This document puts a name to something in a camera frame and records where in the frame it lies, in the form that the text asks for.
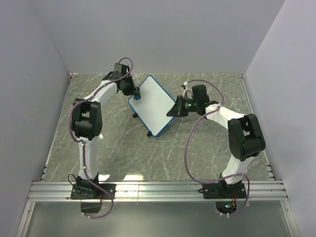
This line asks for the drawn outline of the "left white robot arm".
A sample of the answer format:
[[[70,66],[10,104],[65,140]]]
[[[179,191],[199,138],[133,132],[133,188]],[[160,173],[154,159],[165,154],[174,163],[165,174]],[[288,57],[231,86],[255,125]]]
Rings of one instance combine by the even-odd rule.
[[[69,132],[79,145],[79,174],[74,189],[87,198],[95,198],[103,192],[99,186],[97,165],[97,140],[102,131],[102,104],[122,91],[125,96],[140,98],[140,89],[131,76],[132,65],[114,65],[114,69],[103,77],[100,84],[84,98],[73,102],[69,114]]]

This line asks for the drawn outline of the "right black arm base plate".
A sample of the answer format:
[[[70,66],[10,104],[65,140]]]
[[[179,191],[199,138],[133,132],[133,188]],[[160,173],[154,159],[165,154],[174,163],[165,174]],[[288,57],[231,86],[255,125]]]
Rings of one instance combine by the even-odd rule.
[[[214,184],[203,184],[198,190],[204,199],[246,198],[246,189],[242,181],[228,185],[225,181]]]

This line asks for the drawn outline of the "blue-framed small whiteboard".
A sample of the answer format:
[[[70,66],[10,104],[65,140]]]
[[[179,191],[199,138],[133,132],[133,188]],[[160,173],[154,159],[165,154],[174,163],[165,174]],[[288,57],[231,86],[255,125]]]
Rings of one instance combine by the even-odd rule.
[[[174,117],[167,117],[166,114],[174,106],[175,100],[152,75],[147,76],[139,88],[141,98],[134,100],[130,96],[128,103],[148,132],[158,137],[174,120]]]

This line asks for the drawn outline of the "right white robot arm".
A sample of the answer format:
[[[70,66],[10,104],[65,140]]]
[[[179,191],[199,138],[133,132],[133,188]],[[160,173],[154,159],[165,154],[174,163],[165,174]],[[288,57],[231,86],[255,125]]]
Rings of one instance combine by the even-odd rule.
[[[240,114],[225,108],[222,103],[211,101],[204,84],[190,89],[191,97],[186,94],[177,96],[168,117],[186,117],[195,112],[202,119],[208,119],[223,126],[228,131],[231,158],[215,182],[200,181],[205,196],[211,198],[245,198],[242,179],[250,163],[265,149],[265,139],[254,114]]]

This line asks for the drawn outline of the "blue whiteboard eraser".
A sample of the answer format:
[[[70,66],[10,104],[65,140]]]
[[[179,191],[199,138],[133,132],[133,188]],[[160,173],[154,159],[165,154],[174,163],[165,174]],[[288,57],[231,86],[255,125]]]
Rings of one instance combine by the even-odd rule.
[[[133,92],[133,98],[134,100],[139,100],[141,98],[139,87],[135,87],[135,90]]]

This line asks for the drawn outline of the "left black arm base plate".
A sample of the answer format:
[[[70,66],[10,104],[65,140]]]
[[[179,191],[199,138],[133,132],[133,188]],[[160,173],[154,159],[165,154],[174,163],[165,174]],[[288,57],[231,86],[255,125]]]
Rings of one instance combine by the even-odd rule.
[[[86,186],[74,185],[72,188],[70,199],[84,200],[84,199],[114,199],[116,192],[116,184],[105,183],[98,184],[108,194],[104,193],[99,188],[88,183]]]

